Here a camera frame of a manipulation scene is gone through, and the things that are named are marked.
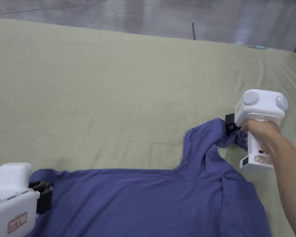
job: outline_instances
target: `round white knob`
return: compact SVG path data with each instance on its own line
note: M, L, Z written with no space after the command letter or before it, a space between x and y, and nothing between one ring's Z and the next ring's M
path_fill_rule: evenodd
M259 100L259 95L255 91L246 91L242 96L245 105L255 105Z
M288 109L288 101L287 98L284 95L279 95L276 97L276 105L281 109L281 110L287 110Z

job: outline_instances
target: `blue object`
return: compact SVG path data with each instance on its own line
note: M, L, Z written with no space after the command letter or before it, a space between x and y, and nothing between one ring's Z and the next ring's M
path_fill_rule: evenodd
M244 138L214 119L186 133L174 170L38 170L53 203L29 236L271 236L253 184L217 151Z

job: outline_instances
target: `human arm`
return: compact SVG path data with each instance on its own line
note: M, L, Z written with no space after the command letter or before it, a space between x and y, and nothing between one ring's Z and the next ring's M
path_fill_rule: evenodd
M249 120L242 124L241 130L249 130L270 155L281 203L296 235L296 149L285 139L275 123Z

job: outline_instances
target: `t-shirt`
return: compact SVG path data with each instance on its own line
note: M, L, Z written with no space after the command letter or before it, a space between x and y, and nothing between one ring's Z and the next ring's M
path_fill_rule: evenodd
M35 171L54 194L29 236L270 236L253 184L218 154L244 137L214 119L186 133L174 170Z

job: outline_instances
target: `finger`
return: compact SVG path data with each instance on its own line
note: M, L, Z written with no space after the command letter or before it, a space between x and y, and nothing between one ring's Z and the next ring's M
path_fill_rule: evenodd
M247 131L249 128L248 128L248 122L245 122L241 125L241 131Z

